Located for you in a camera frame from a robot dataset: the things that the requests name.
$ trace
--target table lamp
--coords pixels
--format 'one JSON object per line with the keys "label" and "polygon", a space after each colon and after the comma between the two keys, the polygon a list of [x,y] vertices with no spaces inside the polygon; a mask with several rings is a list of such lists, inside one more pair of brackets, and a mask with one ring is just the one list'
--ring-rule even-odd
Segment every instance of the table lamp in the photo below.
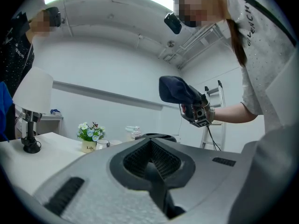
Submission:
{"label": "table lamp", "polygon": [[50,111],[52,86],[52,76],[40,68],[32,67],[14,94],[13,102],[23,109],[28,122],[27,137],[21,138],[23,149],[27,153],[35,154],[40,151],[34,138],[33,124],[39,122],[42,114]]}

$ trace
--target neck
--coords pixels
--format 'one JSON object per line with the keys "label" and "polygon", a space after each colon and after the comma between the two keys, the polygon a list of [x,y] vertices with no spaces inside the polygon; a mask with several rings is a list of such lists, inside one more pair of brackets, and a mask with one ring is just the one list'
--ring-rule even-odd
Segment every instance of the neck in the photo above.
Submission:
{"label": "neck", "polygon": [[32,43],[33,37],[34,37],[34,32],[31,30],[31,23],[29,23],[30,29],[26,32],[26,37],[30,44]]}
{"label": "neck", "polygon": [[226,19],[232,19],[232,17],[230,16],[229,12],[228,12],[228,0],[220,0],[220,5],[221,5],[221,16],[223,18],[223,20]]}

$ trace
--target white lampshade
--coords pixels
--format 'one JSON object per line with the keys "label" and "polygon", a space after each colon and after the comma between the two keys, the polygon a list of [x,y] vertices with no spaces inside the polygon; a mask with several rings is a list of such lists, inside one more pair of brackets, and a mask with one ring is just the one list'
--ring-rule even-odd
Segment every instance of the white lampshade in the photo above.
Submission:
{"label": "white lampshade", "polygon": [[49,113],[53,77],[40,68],[32,67],[14,94],[15,105],[36,113]]}

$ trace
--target hair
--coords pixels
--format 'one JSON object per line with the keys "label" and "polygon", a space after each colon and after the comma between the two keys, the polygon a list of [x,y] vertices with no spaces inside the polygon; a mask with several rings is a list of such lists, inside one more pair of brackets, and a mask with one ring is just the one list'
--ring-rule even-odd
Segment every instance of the hair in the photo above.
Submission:
{"label": "hair", "polygon": [[228,22],[233,51],[238,59],[239,64],[245,67],[247,57],[243,48],[242,37],[239,31],[238,24],[231,19],[226,19],[226,21]]}
{"label": "hair", "polygon": [[[39,11],[37,14],[39,14],[40,12],[45,12],[45,11],[46,11],[46,9],[42,9],[42,10]],[[29,20],[28,20],[28,23],[31,23],[32,20],[37,16],[37,14],[36,14],[33,18],[29,19]]]}

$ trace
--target white t-shirt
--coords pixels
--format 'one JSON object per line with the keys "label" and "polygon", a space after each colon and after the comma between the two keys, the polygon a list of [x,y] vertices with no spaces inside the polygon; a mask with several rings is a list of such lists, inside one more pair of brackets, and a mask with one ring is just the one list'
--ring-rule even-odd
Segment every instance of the white t-shirt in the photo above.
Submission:
{"label": "white t-shirt", "polygon": [[281,127],[265,90],[295,51],[288,37],[273,22],[244,0],[228,0],[228,11],[243,36],[247,56],[242,103],[252,114],[264,115],[265,131]]}

